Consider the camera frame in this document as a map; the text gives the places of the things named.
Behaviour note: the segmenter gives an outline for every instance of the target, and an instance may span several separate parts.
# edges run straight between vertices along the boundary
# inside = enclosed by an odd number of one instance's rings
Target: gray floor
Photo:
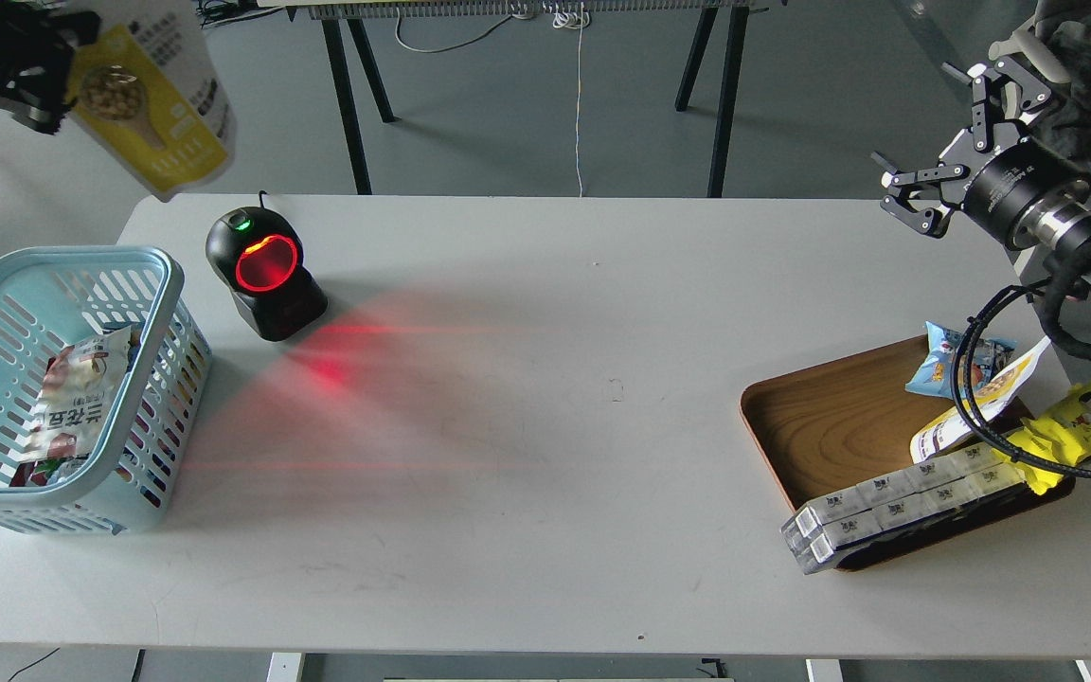
[[[741,77],[728,198],[877,198],[877,147],[906,165],[935,158],[967,121],[966,93],[935,64],[983,57],[1031,0],[798,0],[754,16]],[[908,10],[918,8],[921,12]],[[594,198],[702,198],[714,137],[724,16],[693,94],[671,103],[693,12],[598,14],[584,38],[582,169]],[[408,22],[408,41],[467,38],[489,17]],[[548,17],[511,22],[473,47],[415,55],[393,22],[369,22],[394,111],[385,125],[363,81],[358,104],[380,194],[573,195],[576,41]],[[207,191],[352,193],[320,25],[283,16],[218,27],[209,51],[238,111],[233,166]],[[356,56],[349,59],[356,65]],[[0,113],[0,254],[33,244],[112,242],[144,191],[76,125],[56,137]],[[897,230],[906,229],[895,224]],[[203,234],[188,238],[203,239]],[[47,653],[0,647],[0,681]],[[130,679],[137,651],[74,647],[17,679]],[[699,678],[674,657],[312,657],[307,679]],[[805,679],[801,660],[728,660],[736,679]],[[1066,661],[846,661],[852,681],[1079,679]],[[140,679],[263,679],[267,655],[148,651]]]

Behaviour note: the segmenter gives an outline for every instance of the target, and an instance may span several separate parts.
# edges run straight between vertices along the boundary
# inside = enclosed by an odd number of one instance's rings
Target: red scanner light
[[[269,234],[242,250],[233,279],[242,289],[263,294],[289,282],[298,271],[298,243],[281,234]]]

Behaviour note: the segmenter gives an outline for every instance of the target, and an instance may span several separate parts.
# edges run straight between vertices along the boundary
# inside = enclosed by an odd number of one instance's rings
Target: snack bag
[[[61,349],[45,372],[16,463],[91,454],[104,431],[105,411],[125,379],[131,336],[133,328],[127,326]]]
[[[1026,420],[1024,428],[1008,440],[1026,452],[1045,460],[1079,466],[1091,456],[1091,381],[1075,385],[1072,391],[1047,407],[1034,420]],[[1064,476],[1042,470],[1027,463],[1014,463],[1026,478],[1026,483],[1039,495],[1059,484]]]
[[[1017,397],[1017,390],[1021,388],[1021,385],[1034,374],[1038,359],[1043,357],[1043,352],[1050,345],[1052,345],[1052,340],[1043,337],[1033,348],[1027,350],[1022,357],[1017,358],[992,381],[988,381],[983,388],[979,388],[974,393],[984,419],[992,421],[996,415],[1004,411],[1014,397]],[[948,410],[945,410],[938,418],[928,422],[926,427],[912,436],[912,444],[910,444],[912,462],[925,462],[943,450],[952,448],[970,434],[971,430],[958,416],[957,407],[949,407]]]
[[[912,381],[904,385],[904,390],[922,396],[952,398],[949,392],[949,381],[951,381],[949,369],[952,366],[954,350],[961,345],[962,335],[931,322],[925,323],[925,328],[928,332],[928,357],[921,368],[916,369]],[[1012,340],[1003,338],[980,340],[970,363],[971,384],[975,391],[987,384],[987,381],[992,381],[997,371],[1008,366],[1014,349],[1017,349],[1017,344]]]
[[[103,20],[74,52],[73,120],[156,198],[204,184],[233,158],[237,122],[187,1],[72,0]]]

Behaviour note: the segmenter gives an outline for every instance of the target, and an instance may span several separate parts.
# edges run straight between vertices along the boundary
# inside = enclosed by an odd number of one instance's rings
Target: barcode scanner
[[[302,241],[280,213],[263,206],[226,213],[208,229],[204,258],[266,342],[284,342],[326,310],[326,295],[303,267]]]

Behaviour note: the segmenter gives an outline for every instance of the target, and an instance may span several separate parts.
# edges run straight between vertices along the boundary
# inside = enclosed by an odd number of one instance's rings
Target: white table in background
[[[165,522],[0,529],[0,643],[1091,659],[1091,483],[804,577],[745,385],[960,323],[1014,272],[843,200],[269,198],[333,299],[260,340],[146,200],[216,350]],[[1030,308],[996,323],[1028,347]],[[1062,394],[1053,358],[1030,394]]]

